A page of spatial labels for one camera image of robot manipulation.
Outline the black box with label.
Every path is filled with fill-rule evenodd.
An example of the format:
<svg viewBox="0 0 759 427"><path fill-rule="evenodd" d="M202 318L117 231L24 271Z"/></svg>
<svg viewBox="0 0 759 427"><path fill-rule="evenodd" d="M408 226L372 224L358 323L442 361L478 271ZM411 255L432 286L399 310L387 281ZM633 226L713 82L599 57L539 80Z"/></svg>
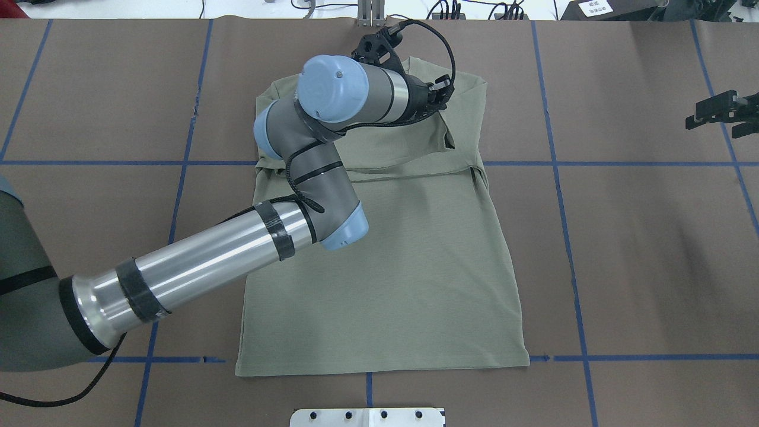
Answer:
<svg viewBox="0 0 759 427"><path fill-rule="evenodd" d="M669 1L572 1L561 21L650 21Z"/></svg>

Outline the aluminium frame post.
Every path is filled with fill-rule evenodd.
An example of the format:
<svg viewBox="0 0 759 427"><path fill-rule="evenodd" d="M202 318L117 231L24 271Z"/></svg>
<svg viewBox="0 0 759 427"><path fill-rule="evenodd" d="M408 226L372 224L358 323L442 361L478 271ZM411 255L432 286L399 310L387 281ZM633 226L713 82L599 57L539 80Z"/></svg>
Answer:
<svg viewBox="0 0 759 427"><path fill-rule="evenodd" d="M384 0L358 0L357 3L357 26L362 28L379 28L385 26L385 1Z"/></svg>

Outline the white mounting plate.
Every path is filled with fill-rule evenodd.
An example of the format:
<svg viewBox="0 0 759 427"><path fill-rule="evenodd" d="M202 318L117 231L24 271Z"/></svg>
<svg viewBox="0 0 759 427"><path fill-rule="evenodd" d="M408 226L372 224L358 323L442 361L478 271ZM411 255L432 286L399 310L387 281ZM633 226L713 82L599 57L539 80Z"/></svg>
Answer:
<svg viewBox="0 0 759 427"><path fill-rule="evenodd" d="M444 409L434 407L378 407L301 409L290 426L445 426Z"/></svg>

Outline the olive green t-shirt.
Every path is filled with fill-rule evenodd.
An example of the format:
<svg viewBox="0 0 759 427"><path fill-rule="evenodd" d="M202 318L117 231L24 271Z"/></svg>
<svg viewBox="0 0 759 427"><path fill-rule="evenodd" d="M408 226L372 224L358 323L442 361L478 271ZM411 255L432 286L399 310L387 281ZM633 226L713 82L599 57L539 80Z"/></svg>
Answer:
<svg viewBox="0 0 759 427"><path fill-rule="evenodd" d="M479 152L488 84L336 141L368 234L247 277L239 377L527 367L514 267Z"/></svg>

